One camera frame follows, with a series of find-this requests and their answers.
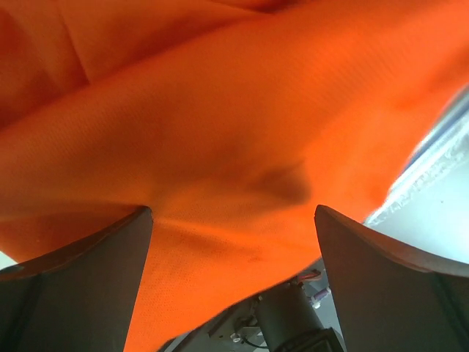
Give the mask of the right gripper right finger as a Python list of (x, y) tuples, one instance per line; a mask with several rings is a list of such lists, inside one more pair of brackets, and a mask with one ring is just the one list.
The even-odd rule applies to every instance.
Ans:
[(468, 350), (468, 264), (324, 205), (314, 221), (348, 351)]

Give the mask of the orange t shirt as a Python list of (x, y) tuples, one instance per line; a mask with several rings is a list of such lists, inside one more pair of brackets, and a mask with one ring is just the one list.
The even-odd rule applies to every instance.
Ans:
[(140, 206), (125, 344), (155, 351), (320, 255), (468, 83), (466, 1), (3, 1), (1, 250)]

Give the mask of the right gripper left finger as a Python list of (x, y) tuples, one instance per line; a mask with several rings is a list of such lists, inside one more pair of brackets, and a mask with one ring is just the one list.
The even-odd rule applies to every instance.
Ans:
[(1, 270), (2, 351), (123, 351), (152, 234), (141, 208)]

